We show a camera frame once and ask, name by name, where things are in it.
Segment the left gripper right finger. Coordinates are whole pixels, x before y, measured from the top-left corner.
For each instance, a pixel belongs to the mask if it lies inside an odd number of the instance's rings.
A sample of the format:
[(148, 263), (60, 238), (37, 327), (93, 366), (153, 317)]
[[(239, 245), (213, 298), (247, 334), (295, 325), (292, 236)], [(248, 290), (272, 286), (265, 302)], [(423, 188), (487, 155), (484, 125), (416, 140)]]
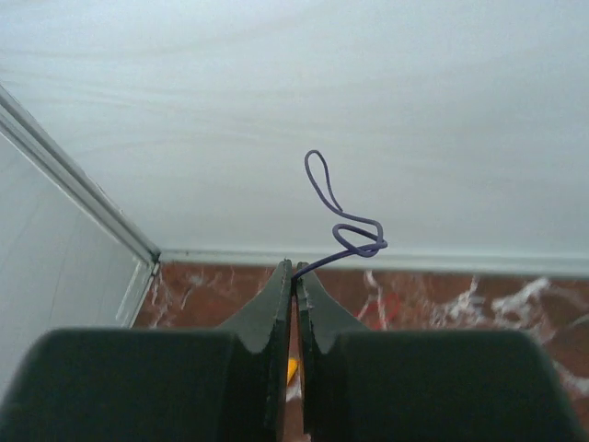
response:
[(373, 331), (294, 275), (314, 441), (584, 441), (546, 353), (519, 331)]

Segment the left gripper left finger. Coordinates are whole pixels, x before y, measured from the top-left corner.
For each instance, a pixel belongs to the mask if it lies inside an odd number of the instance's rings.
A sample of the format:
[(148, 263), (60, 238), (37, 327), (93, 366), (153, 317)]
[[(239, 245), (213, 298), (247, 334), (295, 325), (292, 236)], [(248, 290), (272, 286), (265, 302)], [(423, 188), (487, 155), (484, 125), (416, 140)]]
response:
[(1, 403), (5, 441), (279, 441), (293, 266), (211, 329), (57, 329)]

